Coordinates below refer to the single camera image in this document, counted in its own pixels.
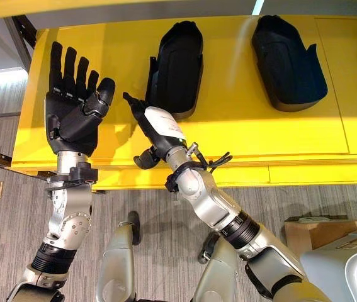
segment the yellow shelf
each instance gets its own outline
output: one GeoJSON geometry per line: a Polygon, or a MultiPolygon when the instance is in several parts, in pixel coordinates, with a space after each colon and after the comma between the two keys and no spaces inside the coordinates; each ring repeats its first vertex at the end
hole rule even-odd
{"type": "Polygon", "coordinates": [[[169,0],[0,0],[0,18],[20,14],[41,13],[61,9],[86,8],[90,6],[149,3],[169,0]]]}
{"type": "MultiPolygon", "coordinates": [[[[258,18],[191,19],[203,34],[204,70],[195,113],[179,124],[187,142],[198,142],[208,158],[216,159],[226,151],[234,156],[227,167],[216,173],[216,177],[224,175],[221,184],[225,186],[273,185],[275,182],[267,178],[267,171],[276,166],[296,169],[298,166],[326,165],[325,173],[332,179],[330,183],[341,179],[335,169],[331,174],[333,165],[354,164],[357,167],[357,126],[348,124],[355,115],[345,113],[347,110],[357,113],[350,105],[357,95],[357,85],[342,82],[342,75],[337,74],[342,61],[335,56],[339,35],[348,33],[344,39],[356,43],[357,30],[347,30],[350,25],[344,20],[349,19],[313,16],[284,16],[284,19],[297,27],[306,46],[317,44],[329,90],[318,104],[297,113],[277,111],[269,103],[251,46],[258,18]],[[328,28],[333,27],[338,28],[337,35],[328,32],[328,28]],[[241,173],[250,175],[243,179],[239,178],[241,173]]],[[[149,57],[157,55],[161,37],[177,21],[181,19],[40,31],[11,169],[29,174],[56,169],[56,156],[45,138],[43,100],[48,90],[50,47],[57,40],[87,57],[89,68],[96,69],[100,77],[112,77],[116,82],[114,100],[99,127],[98,148],[91,157],[93,166],[101,169],[101,175],[105,176],[97,186],[104,189],[109,184],[108,188],[115,189],[164,185],[168,175],[166,166],[150,171],[140,171],[134,166],[132,157],[148,148],[150,143],[137,127],[128,104],[122,99],[122,92],[128,91],[139,98],[145,96],[149,57]]],[[[342,44],[338,51],[346,49],[342,54],[344,65],[353,70],[357,83],[357,65],[349,62],[356,59],[356,54],[351,52],[351,58],[347,58],[349,43],[342,44]]]]}
{"type": "Polygon", "coordinates": [[[318,18],[349,151],[357,154],[357,19],[318,18]]]}

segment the gray carpet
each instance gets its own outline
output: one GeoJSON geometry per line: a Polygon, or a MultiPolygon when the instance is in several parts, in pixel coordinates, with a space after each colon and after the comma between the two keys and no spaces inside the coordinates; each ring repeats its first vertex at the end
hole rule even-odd
{"type": "MultiPolygon", "coordinates": [[[[47,231],[52,205],[46,183],[0,169],[0,301],[31,262],[47,231]]],[[[256,187],[225,189],[255,219],[281,236],[283,222],[306,214],[347,215],[357,219],[357,186],[256,187]]],[[[196,261],[208,228],[191,206],[163,190],[110,191],[95,195],[93,231],[85,239],[62,292],[66,301],[93,301],[105,245],[130,210],[142,220],[143,241],[135,247],[138,296],[189,301],[204,266],[196,261]]],[[[264,301],[247,280],[239,262],[237,301],[264,301]]]]}

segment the robotic hand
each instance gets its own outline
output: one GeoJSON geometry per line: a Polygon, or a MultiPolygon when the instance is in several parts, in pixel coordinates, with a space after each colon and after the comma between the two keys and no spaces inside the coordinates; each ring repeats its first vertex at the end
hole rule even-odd
{"type": "Polygon", "coordinates": [[[85,57],[79,61],[75,82],[76,51],[71,47],[62,77],[61,55],[62,45],[54,42],[45,97],[47,140],[58,156],[57,175],[48,178],[47,189],[54,210],[43,243],[7,301],[63,301],[58,289],[65,284],[77,249],[91,228],[91,185],[98,171],[87,159],[97,147],[97,128],[107,114],[115,83],[106,77],[96,88],[98,73],[92,71],[86,87],[89,61],[85,57]]]}
{"type": "Polygon", "coordinates": [[[216,186],[211,172],[231,159],[228,153],[215,162],[206,162],[196,143],[187,148],[184,134],[168,112],[148,106],[126,92],[123,98],[152,143],[151,148],[134,158],[135,163],[142,169],[156,166],[160,159],[169,164],[173,173],[167,178],[167,189],[179,192],[198,217],[235,248],[247,262],[247,275],[261,295],[276,302],[329,301],[308,282],[294,254],[216,186]],[[191,154],[200,161],[193,161],[191,154]]]}

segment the gray machine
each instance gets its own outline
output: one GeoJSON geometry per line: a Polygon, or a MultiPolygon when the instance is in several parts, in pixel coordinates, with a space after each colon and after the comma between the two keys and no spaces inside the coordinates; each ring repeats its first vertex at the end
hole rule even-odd
{"type": "MultiPolygon", "coordinates": [[[[65,284],[75,253],[91,228],[91,185],[97,180],[98,171],[91,168],[87,158],[97,146],[97,127],[111,104],[115,84],[105,78],[96,87],[98,74],[92,72],[86,87],[89,64],[86,58],[79,61],[75,81],[76,51],[70,47],[62,76],[61,54],[62,46],[54,42],[50,90],[45,98],[47,140],[58,155],[58,173],[48,179],[48,197],[54,210],[43,243],[8,301],[63,301],[59,289],[65,284]]],[[[148,106],[127,93],[123,97],[152,144],[134,158],[135,163],[142,169],[150,169],[160,160],[166,161],[173,172],[167,179],[167,189],[179,192],[197,216],[222,238],[203,273],[194,302],[234,300],[234,250],[246,261],[246,273],[264,297],[275,302],[329,301],[308,282],[293,253],[216,186],[212,172],[230,160],[228,154],[207,162],[197,144],[186,146],[184,134],[168,112],[148,106]],[[230,277],[220,282],[223,276],[230,277]]],[[[122,223],[111,239],[100,272],[98,301],[135,299],[134,227],[132,221],[122,223]]]]}
{"type": "Polygon", "coordinates": [[[301,263],[309,279],[330,299],[357,301],[357,232],[304,253],[301,263]]]}

